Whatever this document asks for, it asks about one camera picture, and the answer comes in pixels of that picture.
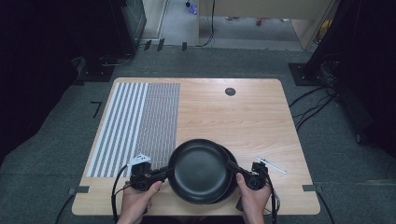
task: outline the wooden table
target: wooden table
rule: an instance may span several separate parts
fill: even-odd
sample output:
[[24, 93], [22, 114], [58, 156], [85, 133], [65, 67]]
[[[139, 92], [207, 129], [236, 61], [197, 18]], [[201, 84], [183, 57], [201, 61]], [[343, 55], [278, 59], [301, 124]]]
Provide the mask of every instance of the wooden table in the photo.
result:
[[[198, 1], [197, 45], [200, 45], [200, 17], [212, 15], [213, 1]], [[216, 0], [214, 16], [292, 19], [302, 48], [308, 49], [334, 3], [335, 0]]]
[[[256, 156], [287, 170], [284, 175], [269, 168], [275, 190], [280, 197], [280, 215], [314, 215], [320, 210], [297, 132], [290, 115], [282, 85], [277, 79], [227, 78], [134, 78], [122, 82], [179, 83], [176, 146], [194, 138], [205, 138], [227, 147], [239, 165], [250, 170]], [[89, 193], [79, 193], [73, 204], [75, 215], [111, 215], [110, 194], [115, 178], [86, 177], [93, 149], [101, 131], [113, 89], [106, 104], [98, 133], [93, 142], [81, 186], [90, 186]], [[227, 88], [236, 94], [229, 96]], [[118, 189], [127, 177], [121, 178]], [[154, 206], [148, 215], [211, 216], [240, 215], [235, 209], [239, 188], [221, 203], [195, 205], [179, 199], [165, 182], [152, 198]], [[120, 211], [120, 193], [117, 197]]]

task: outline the frying pan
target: frying pan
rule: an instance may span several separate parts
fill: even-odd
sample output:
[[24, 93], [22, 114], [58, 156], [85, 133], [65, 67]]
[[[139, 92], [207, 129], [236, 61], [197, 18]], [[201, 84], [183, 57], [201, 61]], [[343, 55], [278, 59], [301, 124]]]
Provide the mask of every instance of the frying pan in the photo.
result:
[[187, 141], [171, 155], [168, 169], [173, 173], [168, 176], [169, 184], [186, 202], [218, 203], [236, 187], [233, 173], [226, 168], [230, 159], [236, 162], [231, 152], [212, 141]]

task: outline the hand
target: hand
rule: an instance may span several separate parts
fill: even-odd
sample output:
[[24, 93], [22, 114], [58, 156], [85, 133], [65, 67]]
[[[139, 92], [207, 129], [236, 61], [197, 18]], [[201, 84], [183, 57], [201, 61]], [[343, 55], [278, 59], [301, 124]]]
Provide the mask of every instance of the hand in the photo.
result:
[[247, 224], [263, 224], [264, 210], [271, 195], [271, 188], [265, 185], [264, 188], [250, 189], [245, 183], [245, 178], [241, 174], [236, 174], [236, 183], [241, 189], [242, 207], [244, 208], [244, 220]]
[[160, 190], [163, 182], [157, 181], [148, 191], [142, 192], [133, 188], [126, 188], [122, 195], [122, 208], [118, 224], [139, 224], [146, 208], [150, 209], [151, 197]]

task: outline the person's left hand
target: person's left hand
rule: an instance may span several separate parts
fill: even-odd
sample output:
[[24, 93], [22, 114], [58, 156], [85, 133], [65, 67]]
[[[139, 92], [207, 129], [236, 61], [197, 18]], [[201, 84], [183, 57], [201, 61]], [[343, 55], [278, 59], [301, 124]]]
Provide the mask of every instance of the person's left hand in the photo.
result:
[[151, 197], [160, 190], [163, 182], [157, 181], [148, 191], [142, 192], [133, 188], [126, 188], [122, 195], [122, 208], [118, 224], [139, 224], [146, 208], [150, 209]]

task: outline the black and white stripes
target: black and white stripes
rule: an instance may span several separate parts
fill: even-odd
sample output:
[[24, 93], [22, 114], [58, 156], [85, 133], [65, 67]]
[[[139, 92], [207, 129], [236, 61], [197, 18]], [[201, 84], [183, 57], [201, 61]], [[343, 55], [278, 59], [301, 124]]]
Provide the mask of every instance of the black and white stripes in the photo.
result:
[[116, 83], [87, 177], [115, 177], [139, 152], [151, 157], [152, 168], [165, 166], [176, 147], [179, 86]]

